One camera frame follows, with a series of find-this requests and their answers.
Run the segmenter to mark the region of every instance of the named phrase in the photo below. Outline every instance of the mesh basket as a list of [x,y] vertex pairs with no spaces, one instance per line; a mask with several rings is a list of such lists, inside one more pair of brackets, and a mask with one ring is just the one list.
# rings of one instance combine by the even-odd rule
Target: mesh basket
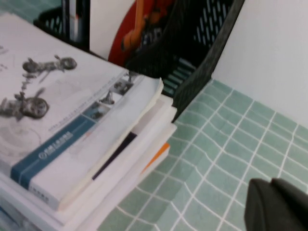
[[[175,119],[211,79],[244,0],[176,0],[161,38],[133,54],[129,70],[164,82],[163,94],[178,109]],[[61,7],[43,12],[34,25],[79,49],[62,34]]]

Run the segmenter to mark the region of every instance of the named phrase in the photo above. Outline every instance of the magazine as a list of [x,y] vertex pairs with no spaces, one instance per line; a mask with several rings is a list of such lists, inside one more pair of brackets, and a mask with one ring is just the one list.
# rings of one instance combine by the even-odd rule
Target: magazine
[[71,47],[12,14],[0,17],[0,28],[1,172],[52,209],[64,209],[152,107],[162,81]]

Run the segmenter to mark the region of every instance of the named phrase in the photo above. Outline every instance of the orange figure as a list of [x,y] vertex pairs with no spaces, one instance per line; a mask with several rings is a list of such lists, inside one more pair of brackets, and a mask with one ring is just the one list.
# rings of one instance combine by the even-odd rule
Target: orange figure
[[138,48],[146,25],[157,24],[162,17],[167,15],[167,10],[164,6],[160,8],[154,7],[155,9],[150,15],[143,16],[144,0],[136,0],[135,28],[123,37],[121,43],[123,51]]

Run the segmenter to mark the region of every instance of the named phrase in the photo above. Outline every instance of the stack of books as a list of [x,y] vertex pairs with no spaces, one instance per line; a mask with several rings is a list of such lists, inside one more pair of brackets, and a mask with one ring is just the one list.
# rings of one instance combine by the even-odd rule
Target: stack of books
[[161,79],[0,17],[0,227],[95,231],[168,154]]

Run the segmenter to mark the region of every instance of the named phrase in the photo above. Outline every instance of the robot illustration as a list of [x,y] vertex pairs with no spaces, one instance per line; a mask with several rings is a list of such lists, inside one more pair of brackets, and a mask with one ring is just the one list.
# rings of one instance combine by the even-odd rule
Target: robot illustration
[[58,55],[55,55],[54,57],[57,59],[57,61],[47,63],[37,63],[31,58],[28,58],[28,61],[23,63],[23,69],[28,73],[27,77],[38,77],[44,71],[46,71],[47,74],[54,70],[60,70],[64,72],[65,70],[73,70],[77,66],[76,61],[71,57],[60,58]]
[[108,105],[112,105],[112,104],[115,104],[115,101],[113,99],[113,95],[112,95],[112,92],[111,91],[108,91],[106,97],[102,98],[100,100],[101,103],[105,103],[105,104],[108,104]]
[[114,88],[118,90],[121,95],[124,95],[130,89],[130,86],[122,82],[117,82],[114,84]]
[[137,77],[138,75],[139,75],[138,73],[133,72],[133,71],[128,71],[128,72],[126,73],[126,76],[128,76],[128,81],[129,81],[130,83],[133,83],[134,78]]
[[0,105],[0,115],[14,116],[20,120],[23,116],[34,119],[43,118],[49,110],[47,102],[40,98],[39,95],[43,93],[44,89],[40,89],[34,97],[26,98],[25,90],[30,81],[27,78],[21,87],[19,94],[15,94],[15,100],[8,100],[4,98]]

